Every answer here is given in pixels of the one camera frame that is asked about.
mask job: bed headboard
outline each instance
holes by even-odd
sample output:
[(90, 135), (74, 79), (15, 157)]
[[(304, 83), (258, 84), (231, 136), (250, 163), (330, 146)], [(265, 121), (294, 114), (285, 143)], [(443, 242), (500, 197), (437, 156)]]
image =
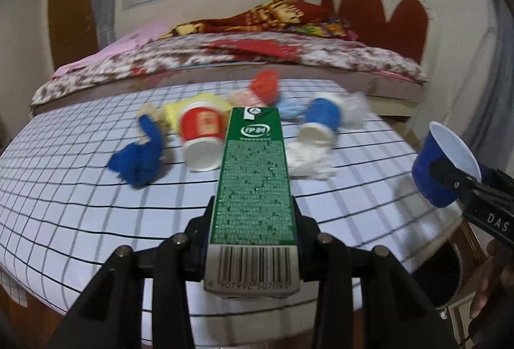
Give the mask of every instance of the bed headboard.
[[(336, 12), (333, 0), (322, 0), (321, 5)], [(429, 18), (419, 0), (402, 0), (389, 21), (382, 0), (341, 0), (337, 15), (351, 22), (359, 41), (421, 63)]]

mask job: brown wooden door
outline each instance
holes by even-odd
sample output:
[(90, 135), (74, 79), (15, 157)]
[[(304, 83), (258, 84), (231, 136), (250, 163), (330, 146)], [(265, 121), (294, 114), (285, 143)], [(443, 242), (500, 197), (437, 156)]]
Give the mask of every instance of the brown wooden door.
[(48, 0), (48, 28), (55, 69), (98, 51), (89, 0)]

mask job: metal bolt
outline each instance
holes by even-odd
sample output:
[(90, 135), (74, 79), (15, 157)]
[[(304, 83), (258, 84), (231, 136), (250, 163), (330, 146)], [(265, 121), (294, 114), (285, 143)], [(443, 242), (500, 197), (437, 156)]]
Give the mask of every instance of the metal bolt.
[(188, 236), (185, 233), (176, 233), (171, 236), (171, 240), (175, 242), (176, 245), (181, 245), (188, 241)]
[(121, 245), (116, 249), (116, 256), (127, 257), (130, 255), (132, 248), (129, 245)]
[(328, 245), (333, 240), (333, 237), (328, 233), (318, 233), (316, 240), (322, 245)]
[(387, 255), (389, 255), (389, 249), (387, 249), (385, 246), (375, 246), (374, 251), (380, 257), (386, 257)]

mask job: white tablecloth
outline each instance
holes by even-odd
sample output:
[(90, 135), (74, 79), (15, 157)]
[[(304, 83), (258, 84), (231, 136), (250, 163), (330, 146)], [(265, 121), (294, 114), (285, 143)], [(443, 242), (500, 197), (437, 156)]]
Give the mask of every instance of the white tablecloth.
[[(200, 92), (226, 93), (248, 81), (164, 87), (81, 103), (34, 118), (0, 158), (0, 264), (31, 294), (66, 312), (114, 249), (157, 246), (201, 215), (219, 171), (190, 172), (170, 136), (161, 177), (136, 190), (106, 168), (114, 151), (137, 138), (142, 103), (158, 106)], [(314, 92), (342, 92), (332, 81), (282, 80), (282, 93), (306, 103)], [(298, 125), (283, 122), (286, 142)], [(387, 246), (412, 271), (460, 222), (456, 205), (433, 208), (410, 175), (415, 152), (382, 119), (342, 128), (332, 152), (337, 174), (293, 180), (303, 214), (349, 246)], [(143, 343), (151, 344), (151, 285), (143, 302)], [(187, 285), (198, 346), (239, 345), (293, 335), (313, 326), (315, 283), (283, 301), (223, 300)], [(361, 306), (358, 282), (355, 306)]]

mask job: blue paper cup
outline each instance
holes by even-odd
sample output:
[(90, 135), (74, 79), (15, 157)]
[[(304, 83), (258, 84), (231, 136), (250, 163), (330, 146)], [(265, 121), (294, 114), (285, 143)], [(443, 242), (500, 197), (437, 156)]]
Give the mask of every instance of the blue paper cup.
[(412, 176), (423, 196), (432, 205), (440, 208), (450, 205), (458, 198), (456, 193), (430, 176), (430, 164), (441, 157), (448, 159), (456, 168), (479, 182), (482, 180), (479, 164), (462, 139), (442, 124), (431, 122), (423, 149), (412, 165)]
[(307, 106), (297, 140), (306, 144), (332, 144), (341, 123), (340, 103), (333, 93), (317, 93)]

